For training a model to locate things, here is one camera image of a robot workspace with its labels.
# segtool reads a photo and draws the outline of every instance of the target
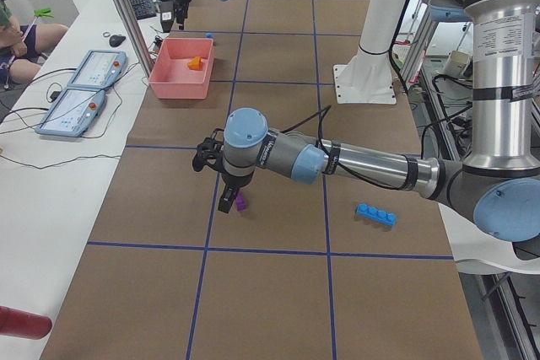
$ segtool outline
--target keyboard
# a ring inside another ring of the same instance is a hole
[[[137,20],[147,19],[155,16],[153,0],[129,0]]]

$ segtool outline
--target person's hand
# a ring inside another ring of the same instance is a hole
[[[18,42],[17,44],[11,46],[11,53],[17,58],[24,56],[26,52],[28,52],[28,48],[26,48],[26,44],[24,42]]]
[[[12,26],[2,27],[1,29],[0,35],[4,37],[5,42],[16,44],[23,39],[23,32],[21,30],[17,30]]]

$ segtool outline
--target person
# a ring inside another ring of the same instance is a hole
[[[17,18],[0,0],[0,83],[28,84],[40,70],[33,62],[42,52],[54,48],[68,31],[63,24],[32,25],[23,40],[26,25],[20,25]],[[15,56],[11,67],[9,60]]]

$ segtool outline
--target plastic tray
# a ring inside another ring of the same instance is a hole
[[[202,69],[192,70],[187,63],[202,58]],[[211,38],[165,38],[150,73],[150,86],[158,99],[205,99],[212,74]]]

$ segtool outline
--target computer mouse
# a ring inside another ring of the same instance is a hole
[[[109,45],[113,48],[119,46],[126,39],[125,35],[114,34],[109,37]]]

